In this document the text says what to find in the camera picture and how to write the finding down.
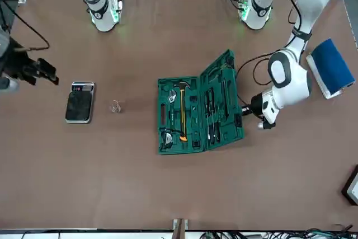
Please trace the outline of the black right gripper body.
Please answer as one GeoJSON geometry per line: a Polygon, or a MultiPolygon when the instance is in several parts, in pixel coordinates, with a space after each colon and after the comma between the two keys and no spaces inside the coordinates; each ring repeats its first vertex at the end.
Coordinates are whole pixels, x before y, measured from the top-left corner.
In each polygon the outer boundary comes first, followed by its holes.
{"type": "Polygon", "coordinates": [[[1,77],[8,75],[10,78],[26,81],[30,85],[36,85],[36,77],[27,74],[26,68],[32,68],[36,62],[25,51],[17,51],[22,46],[19,43],[9,43],[7,49],[1,55],[1,77]]]}

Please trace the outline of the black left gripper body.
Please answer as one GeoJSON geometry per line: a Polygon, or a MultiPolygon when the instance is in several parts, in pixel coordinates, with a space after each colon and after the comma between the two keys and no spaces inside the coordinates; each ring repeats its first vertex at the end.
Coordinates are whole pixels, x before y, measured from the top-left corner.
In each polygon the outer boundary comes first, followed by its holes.
{"type": "Polygon", "coordinates": [[[255,116],[263,116],[262,112],[262,93],[259,93],[251,98],[250,110],[255,116]]]}

